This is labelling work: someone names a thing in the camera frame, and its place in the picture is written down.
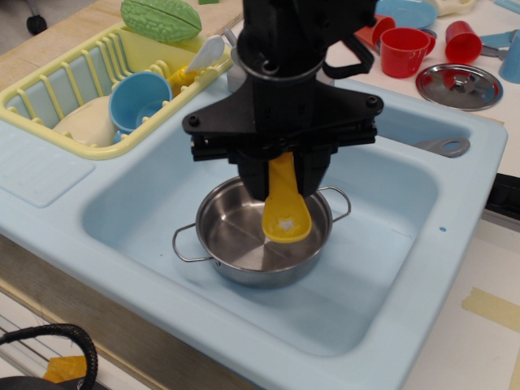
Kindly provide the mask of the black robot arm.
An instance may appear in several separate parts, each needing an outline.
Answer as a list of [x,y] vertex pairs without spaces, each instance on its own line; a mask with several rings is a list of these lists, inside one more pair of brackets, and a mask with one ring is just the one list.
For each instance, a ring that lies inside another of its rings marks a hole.
[[317,78],[370,71],[373,55],[356,32],[375,24],[375,7],[373,1],[244,2],[236,50],[245,82],[184,118],[194,159],[227,159],[249,194],[263,201],[270,161],[289,152],[298,192],[314,194],[339,148],[375,141],[382,99]]

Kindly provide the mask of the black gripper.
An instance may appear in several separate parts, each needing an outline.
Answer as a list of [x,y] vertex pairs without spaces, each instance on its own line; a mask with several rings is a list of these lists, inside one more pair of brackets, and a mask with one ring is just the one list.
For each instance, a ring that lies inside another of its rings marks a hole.
[[340,147],[374,142],[381,97],[317,80],[282,87],[252,78],[230,96],[187,115],[196,161],[225,158],[237,163],[249,195],[269,195],[267,160],[293,152],[297,188],[313,195]]

